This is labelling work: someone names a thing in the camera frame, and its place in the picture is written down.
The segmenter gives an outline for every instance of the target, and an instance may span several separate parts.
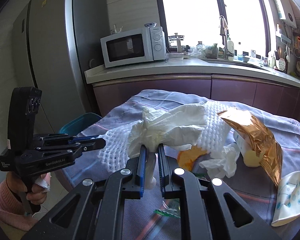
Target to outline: water heater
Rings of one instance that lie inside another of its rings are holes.
[[[293,10],[289,0],[274,0],[277,6],[279,18],[287,25],[297,28],[296,19],[294,18]]]

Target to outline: window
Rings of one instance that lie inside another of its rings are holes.
[[[220,43],[217,0],[163,0],[168,36],[184,35],[184,43],[196,46]]]
[[[266,53],[266,34],[259,0],[224,0],[229,36],[234,46],[250,55],[253,49],[262,56]]]
[[[166,36],[184,35],[186,45],[195,46],[202,41],[205,45],[218,43],[223,48],[219,16],[224,15],[235,49],[240,42],[241,50],[249,54],[253,49],[257,54],[267,56],[270,50],[263,0],[161,0],[161,3],[160,6],[158,0]]]

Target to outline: foil wrapper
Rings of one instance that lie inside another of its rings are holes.
[[[230,108],[218,115],[244,138],[257,156],[263,154],[260,165],[278,187],[282,170],[282,149],[269,128],[249,111]]]

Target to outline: pink sleeve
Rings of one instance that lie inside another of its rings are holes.
[[[28,231],[37,220],[24,214],[22,203],[13,196],[7,182],[3,181],[0,184],[0,220],[15,228]]]

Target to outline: microwave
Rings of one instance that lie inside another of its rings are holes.
[[[105,67],[166,59],[162,27],[144,27],[100,39]]]

